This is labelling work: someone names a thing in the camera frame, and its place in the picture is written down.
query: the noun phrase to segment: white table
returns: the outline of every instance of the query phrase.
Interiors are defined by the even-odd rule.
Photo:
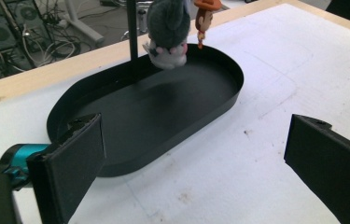
[[[70,223],[338,223],[283,156],[292,114],[350,139],[350,30],[283,4],[210,29],[204,44],[244,70],[235,106],[145,168],[97,178]],[[48,143],[51,108],[87,75],[1,102],[0,156]],[[39,223],[33,191],[15,195],[24,223]]]

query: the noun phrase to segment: floor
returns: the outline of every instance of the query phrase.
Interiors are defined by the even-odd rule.
[[[35,0],[39,6],[40,11],[47,11],[47,1],[49,0]],[[221,0],[223,9],[233,8],[245,5],[244,0]],[[302,0],[303,2],[326,9],[330,0]],[[78,18],[85,24],[90,26],[93,30],[105,37],[105,41],[101,46],[108,46],[122,41],[124,33],[128,30],[127,14],[125,7],[103,7],[100,5],[99,0],[74,0],[72,1],[77,11]],[[63,0],[58,1],[58,9],[61,11],[58,13],[59,17],[65,14],[65,4]],[[194,18],[197,8],[191,4],[191,17]],[[83,39],[86,43],[81,45],[81,51],[86,52],[96,49],[94,43],[92,43],[82,33],[72,29],[71,26],[66,28],[66,32],[70,35],[76,35],[80,39]]]

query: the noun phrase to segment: cable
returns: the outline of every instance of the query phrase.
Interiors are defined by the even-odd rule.
[[[11,66],[12,66],[13,68],[15,68],[16,70],[18,70],[18,71],[20,71],[20,72],[26,72],[26,70],[23,70],[23,69],[19,68],[19,67],[16,66],[15,64],[12,64],[12,62],[8,61],[8,63],[10,63]]]
[[[21,37],[21,38],[22,38],[22,44],[23,44],[23,48],[24,48],[24,50],[25,50],[25,52],[26,52],[26,55],[27,55],[27,56],[29,57],[29,59],[32,60],[34,63],[43,63],[44,61],[40,62],[40,61],[34,59],[34,58],[32,57],[32,55],[30,54],[29,49],[28,49],[27,44],[26,44],[26,36],[28,36],[28,34],[27,34],[27,32],[26,32],[26,31],[27,31],[26,29],[27,29],[27,26],[26,26],[26,24],[24,24],[24,25],[23,25],[22,37]],[[41,54],[42,54],[43,60],[44,60],[44,50],[41,48],[40,44],[39,44],[37,41],[33,40],[33,39],[30,39],[30,40],[34,41],[34,42],[37,44],[37,46],[38,46],[39,49],[41,50]]]
[[[76,51],[74,52],[74,55],[79,54],[81,52],[81,45],[87,46],[89,48],[88,51],[92,50],[91,45],[89,45],[85,41],[82,41],[78,36],[68,34],[64,28],[60,26],[51,26],[50,28],[57,33],[55,34],[54,32],[52,32],[53,35],[59,38],[64,38],[65,40],[75,44]]]
[[[70,53],[60,53],[59,49],[67,45],[72,46],[72,51]],[[60,45],[57,46],[57,48],[51,53],[51,55],[55,58],[67,59],[79,53],[80,53],[80,45],[78,44],[78,42],[63,41]]]
[[[59,9],[58,0],[55,0],[54,6],[49,8],[49,1],[46,1],[46,12],[41,16],[45,24],[58,24],[60,21],[59,13],[65,12],[64,10]]]
[[[82,16],[80,18],[78,18],[79,20],[85,19],[85,18],[96,18],[96,17],[100,17],[100,16],[104,16],[104,14],[106,14],[107,12],[111,12],[111,11],[115,11],[120,9],[120,7],[116,7],[114,9],[109,9],[108,11],[104,11],[104,12],[100,12],[100,13],[94,13],[94,14],[89,14],[89,15],[85,15]]]
[[[71,45],[72,46],[72,50],[69,53],[66,54],[61,54],[58,52],[58,50],[60,48],[63,48],[66,45]],[[53,51],[48,54],[49,50],[55,46],[55,49],[53,49]],[[75,53],[77,52],[77,47],[74,43],[69,42],[69,41],[63,41],[60,45],[55,45],[55,44],[51,44],[49,45],[49,48],[46,51],[46,54],[44,55],[44,62],[42,62],[42,64],[40,64],[38,67],[41,67],[43,65],[46,65],[49,63],[49,58],[53,58],[55,55],[55,58],[64,58],[64,59],[68,59],[74,55],[76,55]]]

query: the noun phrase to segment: black pole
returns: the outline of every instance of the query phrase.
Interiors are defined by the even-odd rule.
[[[127,0],[129,45],[131,49],[131,61],[137,59],[137,21],[136,21],[136,0]]]

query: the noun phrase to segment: plush toy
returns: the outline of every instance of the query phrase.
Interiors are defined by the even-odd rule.
[[[176,47],[167,49],[157,47],[156,43],[151,40],[150,43],[143,45],[143,48],[148,53],[151,62],[161,69],[174,69],[178,66],[183,66],[187,62],[187,42]]]
[[[189,0],[154,0],[147,12],[150,43],[143,45],[159,68],[172,69],[187,61]]]
[[[203,48],[205,33],[209,29],[213,19],[213,11],[221,9],[220,0],[195,0],[194,5],[198,7],[195,18],[195,27],[198,30],[198,48]]]

